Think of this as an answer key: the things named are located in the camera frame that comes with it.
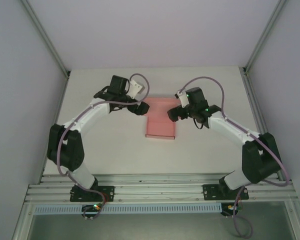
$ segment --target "white wall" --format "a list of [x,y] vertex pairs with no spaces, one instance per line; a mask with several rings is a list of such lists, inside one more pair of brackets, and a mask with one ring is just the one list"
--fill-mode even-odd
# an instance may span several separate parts
[[0,1],[0,240],[35,184],[65,78],[17,0]]
[[29,0],[69,69],[245,66],[278,0]]
[[300,0],[288,2],[250,75],[300,199]]

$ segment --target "glass panel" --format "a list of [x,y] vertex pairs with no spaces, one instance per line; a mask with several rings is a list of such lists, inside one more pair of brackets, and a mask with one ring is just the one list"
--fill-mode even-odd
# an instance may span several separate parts
[[[244,202],[239,213],[253,224],[252,240],[294,240],[285,205]],[[238,219],[242,233],[249,231]],[[231,217],[220,213],[34,216],[29,240],[238,240]]]

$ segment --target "black mounting plate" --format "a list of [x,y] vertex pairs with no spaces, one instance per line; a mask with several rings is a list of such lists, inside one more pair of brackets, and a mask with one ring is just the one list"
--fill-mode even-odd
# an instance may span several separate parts
[[[219,189],[219,184],[204,184],[202,185],[203,197],[206,201],[211,200],[236,200],[236,196],[240,188],[230,191],[227,195],[224,195]],[[247,188],[240,193],[240,198],[242,200],[248,200],[249,194]]]
[[[114,201],[115,186],[97,186],[93,190],[103,193],[107,202]],[[70,191],[70,202],[102,202],[102,197],[95,192],[85,191],[75,185]]]
[[82,217],[93,218],[95,215],[97,215],[97,210],[94,208],[94,205],[83,205],[81,211],[85,211],[85,214],[81,214]]

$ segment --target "cable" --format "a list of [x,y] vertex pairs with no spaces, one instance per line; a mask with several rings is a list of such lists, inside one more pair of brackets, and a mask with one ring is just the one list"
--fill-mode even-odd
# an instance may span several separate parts
[[[282,164],[282,162],[279,160],[279,158],[262,142],[259,140],[258,137],[254,136],[253,134],[249,133],[247,130],[245,130],[244,128],[242,128],[241,126],[239,126],[238,124],[236,124],[235,122],[231,121],[225,114],[225,110],[224,110],[224,105],[225,105],[225,91],[224,91],[224,88],[222,87],[222,85],[220,84],[220,82],[218,82],[217,80],[215,80],[214,78],[212,77],[209,77],[209,76],[199,76],[199,77],[196,77],[190,81],[188,81],[184,86],[183,88],[181,88],[178,92],[182,92],[189,84],[191,84],[192,82],[196,81],[196,80],[199,80],[199,79],[208,79],[208,80],[211,80],[213,82],[215,82],[221,89],[221,93],[222,93],[222,99],[221,99],[221,114],[222,116],[224,117],[224,119],[230,123],[231,125],[233,125],[234,127],[236,127],[237,129],[241,130],[243,133],[249,135],[251,138],[253,138],[258,144],[260,144],[273,158],[274,160],[278,163],[278,165],[280,166],[280,168],[282,169],[283,173],[284,173],[284,177],[285,177],[285,183],[275,183],[275,182],[272,182],[272,181],[269,181],[269,180],[262,180],[263,182],[266,182],[268,184],[272,184],[272,185],[275,185],[275,186],[278,186],[278,187],[286,187],[287,185],[289,185],[289,174],[286,170],[286,168],[284,167],[284,165]],[[240,197],[240,193],[242,192],[242,190],[245,188],[245,186],[242,186],[240,191],[238,192],[238,194],[236,195],[236,198],[235,198],[235,201],[234,201],[234,206],[237,206],[237,203],[238,203],[238,200],[239,200],[239,197]],[[235,215],[235,211],[236,211],[236,208],[233,207],[233,224],[234,224],[234,227],[235,227],[235,230],[237,231],[237,233],[239,234],[240,237],[244,238],[244,239],[249,239],[251,238],[252,234],[253,234],[253,228],[252,228],[252,225],[251,223],[249,222],[250,226],[251,226],[251,232],[248,236],[244,236],[241,234],[241,232],[239,231],[239,228],[237,226],[237,222],[236,222],[236,215]]]
[[104,92],[105,90],[107,90],[109,88],[109,86],[105,86],[104,88],[101,89],[101,92]]
[[201,129],[204,127],[203,123],[201,123],[201,126],[198,127],[198,124],[197,124],[197,122],[196,122],[195,119],[193,119],[193,122],[194,122],[194,125],[196,126],[197,129],[200,129],[200,130],[201,130]]
[[130,91],[130,81],[128,82],[128,90],[125,91],[125,94],[127,94]]
[[132,78],[134,76],[140,76],[142,77],[145,82],[146,82],[146,85],[147,85],[147,90],[146,90],[146,94],[145,96],[139,100],[139,101],[136,101],[136,102],[120,102],[120,101],[100,101],[100,102],[97,102],[91,106],[89,106],[86,110],[84,110],[82,113],[80,113],[78,115],[78,117],[64,130],[63,134],[61,135],[61,138],[60,138],[60,141],[59,141],[59,144],[58,144],[58,148],[57,148],[57,152],[56,152],[56,167],[58,169],[58,172],[61,176],[63,177],[69,177],[73,182],[74,184],[76,184],[79,188],[81,188],[82,190],[84,191],[87,191],[87,192],[90,192],[90,193],[96,193],[98,195],[100,195],[102,197],[102,207],[100,208],[100,210],[98,211],[98,213],[93,217],[93,219],[97,218],[99,216],[99,214],[101,213],[105,203],[106,203],[106,198],[105,196],[99,192],[99,191],[96,191],[96,190],[92,190],[92,189],[87,189],[85,188],[84,186],[80,185],[71,175],[70,175],[70,172],[67,170],[66,173],[63,173],[62,170],[61,170],[61,165],[60,165],[60,154],[61,154],[61,147],[62,147],[62,144],[63,144],[63,141],[65,139],[65,136],[66,134],[69,132],[69,130],[75,125],[75,123],[77,123],[87,112],[89,112],[91,109],[95,108],[96,106],[100,105],[100,104],[120,104],[120,105],[126,105],[126,106],[130,106],[130,105],[135,105],[135,104],[139,104],[141,103],[142,101],[144,101],[147,96],[149,95],[149,91],[150,91],[150,84],[149,84],[149,81],[148,79],[140,74],[140,73],[134,73],[130,76],[130,79],[129,81],[132,80]]
[[88,217],[86,216],[86,213],[87,213],[87,211],[88,210],[90,210],[90,209],[93,209],[94,207],[93,206],[89,206],[89,207],[86,207],[84,210],[83,210],[83,217],[85,218],[85,219],[88,219]]
[[239,197],[239,200],[240,200],[240,204],[241,204],[241,210],[243,210],[243,209],[244,209],[244,205],[243,205],[243,203],[242,203],[242,198]]

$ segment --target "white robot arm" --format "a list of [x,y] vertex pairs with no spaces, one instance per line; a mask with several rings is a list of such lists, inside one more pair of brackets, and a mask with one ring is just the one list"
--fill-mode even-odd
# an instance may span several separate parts
[[71,128],[66,134],[60,152],[60,165],[68,171],[68,174],[77,184],[85,189],[93,189],[98,186],[98,181],[89,172],[84,164],[84,149],[82,138],[96,124],[96,122],[110,114],[113,111],[127,108],[130,112],[136,115],[144,115],[148,112],[149,105],[141,102],[139,105],[121,105],[107,101],[115,101],[120,103],[135,103],[137,94],[142,93],[144,86],[141,83],[129,81],[126,78],[113,76],[109,86],[103,88],[94,95],[94,98],[87,106],[88,110],[84,114],[79,114],[72,120],[63,125],[55,124],[50,129],[49,144],[47,156],[55,164],[57,164],[58,144],[62,133],[70,125]]
[[205,126],[242,148],[241,167],[219,180],[219,189],[223,195],[238,191],[241,186],[256,184],[281,169],[276,160],[251,137],[257,137],[280,159],[275,139],[270,133],[251,131],[225,116],[220,107],[209,106],[199,87],[177,92],[175,96],[181,104],[167,112],[171,121],[192,118],[197,128]]

